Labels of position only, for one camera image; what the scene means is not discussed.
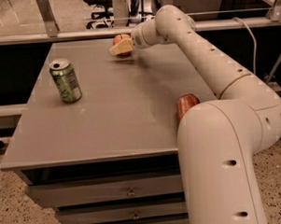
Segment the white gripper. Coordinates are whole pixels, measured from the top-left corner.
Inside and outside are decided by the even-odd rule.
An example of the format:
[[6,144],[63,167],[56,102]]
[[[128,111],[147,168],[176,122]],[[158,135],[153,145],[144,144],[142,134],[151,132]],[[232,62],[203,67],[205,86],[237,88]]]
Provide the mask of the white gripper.
[[110,53],[113,55],[128,54],[133,47],[147,49],[158,44],[160,39],[154,20],[137,24],[131,32],[131,37],[132,39],[128,37],[114,41]]

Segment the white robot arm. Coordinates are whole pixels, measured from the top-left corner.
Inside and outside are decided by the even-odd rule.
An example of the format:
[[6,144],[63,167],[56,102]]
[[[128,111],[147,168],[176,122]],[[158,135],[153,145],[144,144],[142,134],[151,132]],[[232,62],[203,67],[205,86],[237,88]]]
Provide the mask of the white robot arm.
[[177,147],[190,224],[268,224],[254,154],[281,137],[281,97],[195,31],[179,8],[162,7],[113,43],[114,55],[176,44],[215,95],[177,104]]

